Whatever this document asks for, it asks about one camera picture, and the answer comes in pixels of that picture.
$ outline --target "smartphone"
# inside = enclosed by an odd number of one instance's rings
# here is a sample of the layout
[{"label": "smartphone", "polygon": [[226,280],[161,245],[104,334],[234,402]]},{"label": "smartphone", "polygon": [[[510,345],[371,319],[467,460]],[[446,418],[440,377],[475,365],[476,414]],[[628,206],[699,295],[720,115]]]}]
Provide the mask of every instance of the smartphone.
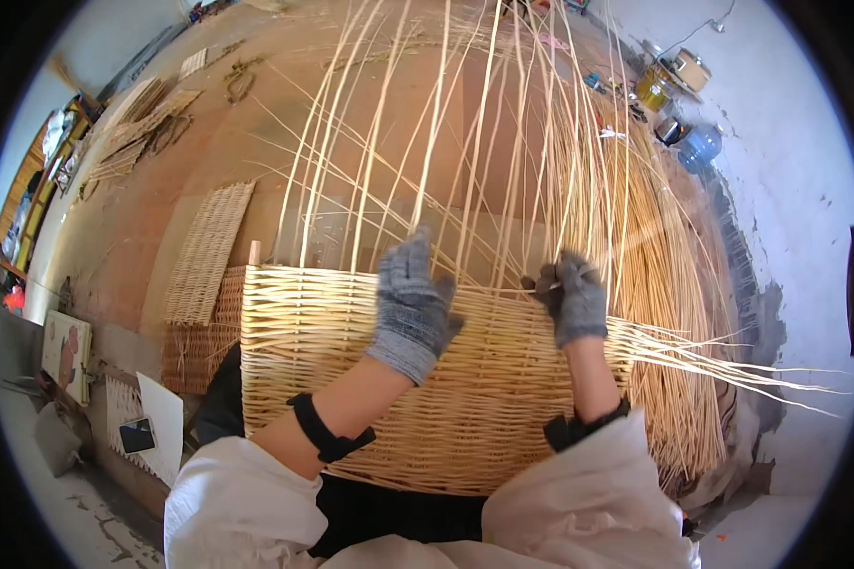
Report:
[{"label": "smartphone", "polygon": [[120,425],[120,438],[124,442],[124,453],[135,454],[155,448],[155,434],[148,417]]}]

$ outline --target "gloved hand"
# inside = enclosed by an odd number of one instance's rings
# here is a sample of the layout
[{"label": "gloved hand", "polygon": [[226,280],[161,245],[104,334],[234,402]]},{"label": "gloved hand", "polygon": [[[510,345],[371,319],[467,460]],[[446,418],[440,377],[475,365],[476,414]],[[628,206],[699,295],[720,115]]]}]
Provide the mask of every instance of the gloved hand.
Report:
[{"label": "gloved hand", "polygon": [[581,336],[607,337],[607,300],[596,271],[580,256],[564,251],[557,265],[541,267],[537,282],[523,277],[522,286],[547,307],[559,349]]},{"label": "gloved hand", "polygon": [[464,325],[449,313],[455,281],[431,280],[430,229],[425,226],[383,255],[378,273],[376,331],[367,353],[420,386]]}]

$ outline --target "white sleeve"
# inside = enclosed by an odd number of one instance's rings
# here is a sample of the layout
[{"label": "white sleeve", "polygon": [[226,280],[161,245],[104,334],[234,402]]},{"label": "white sleeve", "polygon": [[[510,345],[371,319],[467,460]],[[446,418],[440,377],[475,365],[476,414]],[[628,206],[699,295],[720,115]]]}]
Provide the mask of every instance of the white sleeve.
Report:
[{"label": "white sleeve", "polygon": [[503,484],[482,515],[484,541],[583,568],[698,567],[682,524],[638,410]]},{"label": "white sleeve", "polygon": [[240,437],[202,447],[165,502],[167,567],[317,566],[306,550],[326,531],[321,485]]}]

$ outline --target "black wristband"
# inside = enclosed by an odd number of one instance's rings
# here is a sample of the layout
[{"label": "black wristband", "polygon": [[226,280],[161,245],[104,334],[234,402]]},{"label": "black wristband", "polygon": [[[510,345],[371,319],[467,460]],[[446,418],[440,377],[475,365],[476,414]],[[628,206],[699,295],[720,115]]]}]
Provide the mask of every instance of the black wristband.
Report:
[{"label": "black wristband", "polygon": [[354,440],[332,434],[329,427],[316,413],[316,407],[313,406],[313,396],[309,393],[298,393],[285,403],[294,408],[294,416],[297,417],[300,429],[304,431],[313,446],[319,450],[317,458],[321,462],[329,464],[341,460],[350,452],[376,440],[373,427],[367,427],[361,436]]},{"label": "black wristband", "polygon": [[623,398],[614,411],[589,424],[581,422],[578,417],[572,417],[569,422],[566,422],[566,417],[558,415],[545,425],[544,436],[554,452],[562,452],[598,429],[626,415],[629,415],[629,400]]}]

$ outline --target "white jacket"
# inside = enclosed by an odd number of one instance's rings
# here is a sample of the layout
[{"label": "white jacket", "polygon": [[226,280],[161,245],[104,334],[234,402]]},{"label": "white jacket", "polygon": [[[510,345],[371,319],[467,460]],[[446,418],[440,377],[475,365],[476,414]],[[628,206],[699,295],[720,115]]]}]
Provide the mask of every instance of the white jacket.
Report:
[{"label": "white jacket", "polygon": [[330,559],[307,549],[326,531],[310,482],[239,437],[200,449],[165,504],[165,558],[187,567],[695,567],[682,513],[661,493],[641,411],[503,484],[483,507],[483,542],[398,535]]}]

